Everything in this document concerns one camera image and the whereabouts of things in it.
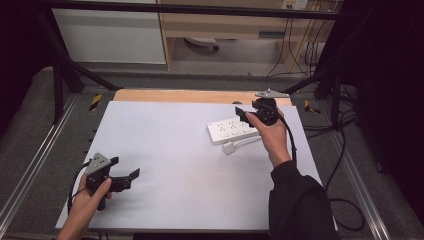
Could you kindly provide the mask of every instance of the floor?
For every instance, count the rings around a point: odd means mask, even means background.
[[[170,70],[152,67],[151,70],[137,68],[125,73],[102,71],[99,75],[115,84],[127,88],[167,88],[167,89],[205,89],[205,90],[283,90],[307,77],[307,74],[284,74],[266,78],[278,61],[279,52],[272,41],[218,40],[220,50],[192,46],[183,39],[176,44],[173,68]],[[300,62],[303,70],[307,66]],[[285,73],[283,64],[278,64],[270,74]],[[36,177],[29,183],[19,209],[12,213],[14,218],[8,224],[5,239],[13,236],[26,239],[51,239],[57,230],[60,207],[66,199],[66,193],[73,171],[85,158],[90,142],[95,137],[107,102],[114,93],[88,79],[83,79],[87,88],[82,94],[70,94],[75,105],[66,124],[61,129],[54,145],[48,151]],[[327,125],[323,114],[304,110],[305,100],[309,100],[313,109],[320,109],[327,102],[315,101],[311,84],[300,93],[292,96],[293,104],[304,125]],[[95,111],[88,111],[91,101],[98,93],[102,100]],[[52,94],[52,76],[48,70],[40,72],[33,82],[22,108],[16,113],[8,131],[0,138],[0,206],[4,207],[8,199],[32,164],[39,147],[49,133],[53,119],[54,97]],[[379,210],[391,239],[424,239],[422,225],[409,208],[390,175],[378,173],[372,152],[361,133],[360,126],[346,128],[346,141],[349,153],[357,164],[368,190]],[[328,179],[340,154],[331,134],[309,140],[310,148],[323,182]],[[342,166],[332,182],[329,194],[357,203],[346,170]],[[354,209],[335,205],[335,215],[349,226],[357,226],[358,215]],[[369,226],[358,232],[340,228],[343,239],[374,239]],[[130,239],[130,234],[110,233],[112,239]]]

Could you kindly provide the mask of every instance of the human hand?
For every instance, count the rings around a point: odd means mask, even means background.
[[[281,116],[284,116],[280,109],[278,109],[278,112]],[[246,117],[261,135],[262,142],[268,151],[269,159],[274,168],[283,162],[291,160],[287,149],[287,129],[281,120],[271,126],[267,126],[251,113],[246,113]]]
[[[89,190],[86,189],[86,179],[87,176],[84,174],[78,187],[78,191],[81,192],[75,196],[68,218],[57,236],[58,240],[81,239],[102,198],[104,196],[107,199],[111,198],[111,194],[108,193],[112,183],[110,178],[106,179],[92,196]]]

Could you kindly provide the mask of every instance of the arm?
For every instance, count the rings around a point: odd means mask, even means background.
[[[82,191],[75,196],[69,216],[57,236],[58,240],[81,239],[96,213],[100,200],[105,195],[107,198],[110,198],[110,194],[108,194],[108,190],[112,183],[110,178],[106,179],[92,196],[88,190],[85,190],[85,183],[86,175],[83,175],[78,187],[78,191]]]
[[[300,175],[290,159],[284,124],[278,120],[266,126],[252,114],[246,117],[258,129],[274,167],[269,197],[271,239],[340,239],[324,189],[312,177]]]

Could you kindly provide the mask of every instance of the white power strip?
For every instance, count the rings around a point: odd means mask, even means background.
[[[208,129],[214,146],[259,135],[256,128],[241,122],[239,117],[209,123]]]

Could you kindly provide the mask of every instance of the cabinet door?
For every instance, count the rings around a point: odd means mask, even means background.
[[[155,0],[99,2],[156,3]],[[164,64],[157,13],[62,10],[54,14],[75,61]]]

